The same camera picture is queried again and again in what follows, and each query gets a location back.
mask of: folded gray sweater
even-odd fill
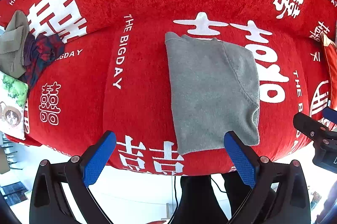
[[[223,148],[235,131],[246,145],[259,144],[259,80],[252,53],[216,38],[165,35],[171,107],[178,152]]]

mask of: gray garment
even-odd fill
[[[165,35],[174,128],[181,155],[223,148],[233,130],[259,144],[259,80],[248,49],[173,32]]]
[[[22,11],[15,11],[5,32],[0,36],[0,70],[15,79],[26,72],[23,67],[23,48],[28,33],[26,15]]]

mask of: pillow with cartoon print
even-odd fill
[[[0,131],[22,140],[27,91],[27,84],[0,71]]]

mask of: white floor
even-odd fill
[[[2,186],[21,181],[28,190],[31,190],[41,160],[48,159],[51,163],[69,160],[68,156],[45,146],[25,147],[19,144],[13,145],[14,148],[9,150],[10,152],[18,151],[15,156],[15,161],[18,163],[13,164],[12,167],[23,168],[23,170],[11,170],[6,174],[0,175],[0,185]],[[297,159],[301,162],[307,185],[310,185],[311,190],[315,190],[323,196],[322,202],[313,211],[312,217],[315,217],[322,210],[323,202],[327,198],[332,184],[337,180],[337,175],[313,165],[311,161],[313,155],[314,148],[312,144],[309,144],[279,162],[290,163],[292,159]],[[212,177],[220,188],[225,190],[221,175],[216,174],[212,175]],[[226,194],[221,193],[213,182],[212,184],[221,208],[230,218],[230,206]],[[67,185],[64,186],[76,219],[81,223],[85,223],[75,205],[75,201],[72,200],[71,192]],[[146,224],[166,218],[166,204],[176,203],[173,177],[139,174],[127,170],[117,170],[110,166],[104,168],[97,183],[92,185],[90,189],[98,203],[115,224]],[[181,196],[180,177],[177,177],[176,189],[179,201]],[[19,203],[13,206],[12,209],[23,224],[28,224],[29,201]]]

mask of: metal screw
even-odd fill
[[[261,160],[261,162],[263,162],[263,163],[268,163],[268,162],[269,162],[269,158],[267,158],[267,157],[265,157],[265,156],[260,157],[260,160]]]
[[[70,160],[71,160],[72,163],[76,163],[80,160],[80,157],[79,156],[73,156]]]
[[[41,166],[46,166],[48,163],[48,160],[44,159],[43,161],[40,162]]]
[[[295,165],[296,167],[300,166],[300,162],[298,160],[294,160],[293,161],[293,165]]]

